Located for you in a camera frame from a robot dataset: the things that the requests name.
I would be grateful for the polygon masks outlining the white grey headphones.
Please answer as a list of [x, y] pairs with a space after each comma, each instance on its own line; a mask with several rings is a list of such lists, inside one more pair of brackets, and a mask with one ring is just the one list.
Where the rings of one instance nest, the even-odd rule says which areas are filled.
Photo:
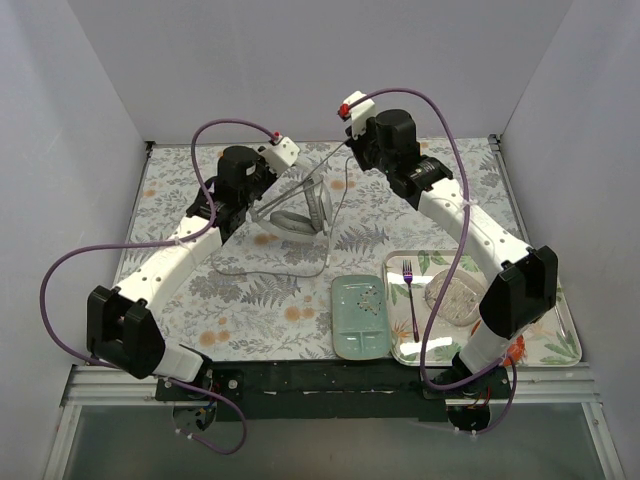
[[324, 181], [315, 176], [302, 184], [308, 213], [302, 215], [287, 210], [263, 213], [252, 207], [249, 215], [266, 232], [291, 242], [313, 242], [318, 235], [327, 236], [332, 225], [330, 193]]

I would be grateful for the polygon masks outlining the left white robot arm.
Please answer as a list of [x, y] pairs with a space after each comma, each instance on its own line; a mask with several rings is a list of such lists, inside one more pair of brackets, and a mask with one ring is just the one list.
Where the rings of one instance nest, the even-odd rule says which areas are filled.
[[215, 176], [198, 191], [168, 246], [113, 288], [98, 286], [91, 292], [88, 350], [138, 379], [172, 377], [188, 398], [205, 398], [213, 377], [203, 369], [204, 356], [165, 339], [156, 318], [195, 268], [244, 223], [249, 208], [296, 162], [299, 152], [290, 138], [257, 150], [225, 148]]

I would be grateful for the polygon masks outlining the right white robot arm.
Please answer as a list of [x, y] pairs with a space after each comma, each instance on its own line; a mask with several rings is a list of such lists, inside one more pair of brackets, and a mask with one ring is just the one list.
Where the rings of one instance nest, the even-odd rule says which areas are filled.
[[453, 173], [424, 155], [411, 115], [402, 109], [342, 105], [347, 145], [360, 168], [385, 175], [392, 191], [457, 239], [489, 282], [479, 304], [480, 325], [452, 362], [454, 389], [475, 397], [489, 384], [487, 370], [530, 324], [556, 305], [558, 258], [533, 248], [472, 204]]

